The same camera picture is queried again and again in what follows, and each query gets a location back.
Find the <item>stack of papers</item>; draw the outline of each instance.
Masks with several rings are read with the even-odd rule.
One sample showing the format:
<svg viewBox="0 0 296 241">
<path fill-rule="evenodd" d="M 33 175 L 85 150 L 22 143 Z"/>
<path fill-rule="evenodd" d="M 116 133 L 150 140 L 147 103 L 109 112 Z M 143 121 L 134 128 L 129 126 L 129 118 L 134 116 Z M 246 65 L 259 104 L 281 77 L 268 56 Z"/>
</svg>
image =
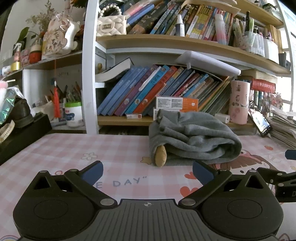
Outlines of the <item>stack of papers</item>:
<svg viewBox="0 0 296 241">
<path fill-rule="evenodd" d="M 271 138 L 282 145 L 296 149 L 296 112 L 284 112 L 273 105 L 270 106 L 270 111 L 273 114 L 268 119 L 272 127 Z"/>
</svg>

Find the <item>folded gray garment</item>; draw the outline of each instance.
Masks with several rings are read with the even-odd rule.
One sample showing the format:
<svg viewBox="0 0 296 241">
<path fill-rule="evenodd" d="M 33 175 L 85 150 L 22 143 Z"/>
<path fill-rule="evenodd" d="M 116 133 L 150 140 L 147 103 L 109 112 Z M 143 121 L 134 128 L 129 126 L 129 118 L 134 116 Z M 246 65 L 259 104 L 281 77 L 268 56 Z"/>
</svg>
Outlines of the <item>folded gray garment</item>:
<svg viewBox="0 0 296 241">
<path fill-rule="evenodd" d="M 155 163 L 155 150 L 164 145 L 166 166 L 192 165 L 194 159 L 206 164 L 229 162 L 237 158 L 242 143 L 230 128 L 203 112 L 159 110 L 149 126 L 149 151 Z"/>
</svg>

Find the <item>pink checkered tablecloth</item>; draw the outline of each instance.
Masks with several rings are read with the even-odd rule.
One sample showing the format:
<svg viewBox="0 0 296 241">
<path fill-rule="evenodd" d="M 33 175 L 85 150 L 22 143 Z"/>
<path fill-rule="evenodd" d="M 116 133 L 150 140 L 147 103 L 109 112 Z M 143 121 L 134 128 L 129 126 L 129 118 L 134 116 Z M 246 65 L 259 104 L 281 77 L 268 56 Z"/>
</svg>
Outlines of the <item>pink checkered tablecloth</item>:
<svg viewBox="0 0 296 241">
<path fill-rule="evenodd" d="M 215 168 L 227 168 L 234 174 L 258 167 L 296 171 L 296 161 L 286 160 L 286 150 L 272 140 L 258 136 L 240 139 L 240 157 Z M 94 186 L 118 202 L 121 198 L 174 198 L 178 202 L 202 186 L 190 166 L 158 168 L 149 164 L 145 136 L 46 135 L 0 166 L 0 241 L 18 239 L 12 211 L 37 172 L 48 170 L 60 175 L 71 168 L 82 169 L 95 160 L 102 161 L 104 173 Z M 296 203 L 281 206 L 284 221 L 277 237 L 280 241 L 296 239 Z"/>
</svg>

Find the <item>metal screw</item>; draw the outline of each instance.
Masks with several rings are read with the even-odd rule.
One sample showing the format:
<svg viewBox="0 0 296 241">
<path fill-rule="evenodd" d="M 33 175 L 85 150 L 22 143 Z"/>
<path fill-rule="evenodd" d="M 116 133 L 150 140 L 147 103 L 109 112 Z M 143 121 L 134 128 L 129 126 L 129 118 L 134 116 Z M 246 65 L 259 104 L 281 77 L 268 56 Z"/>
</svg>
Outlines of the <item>metal screw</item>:
<svg viewBox="0 0 296 241">
<path fill-rule="evenodd" d="M 195 204 L 195 201 L 191 198 L 185 198 L 181 201 L 184 206 L 192 206 Z"/>
<path fill-rule="evenodd" d="M 112 204 L 114 204 L 114 200 L 111 198 L 105 198 L 101 200 L 101 204 L 104 206 L 110 206 Z"/>
</svg>

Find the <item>white plastic jar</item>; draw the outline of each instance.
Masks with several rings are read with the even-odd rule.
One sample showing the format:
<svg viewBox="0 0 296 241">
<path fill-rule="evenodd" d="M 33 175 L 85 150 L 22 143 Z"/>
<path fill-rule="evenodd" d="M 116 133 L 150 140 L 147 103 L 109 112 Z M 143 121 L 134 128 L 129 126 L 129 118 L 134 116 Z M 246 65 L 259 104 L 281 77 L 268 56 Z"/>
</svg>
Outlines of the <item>white plastic jar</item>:
<svg viewBox="0 0 296 241">
<path fill-rule="evenodd" d="M 65 113 L 68 127 L 75 128 L 84 126 L 81 106 L 82 104 L 79 101 L 65 103 Z"/>
</svg>

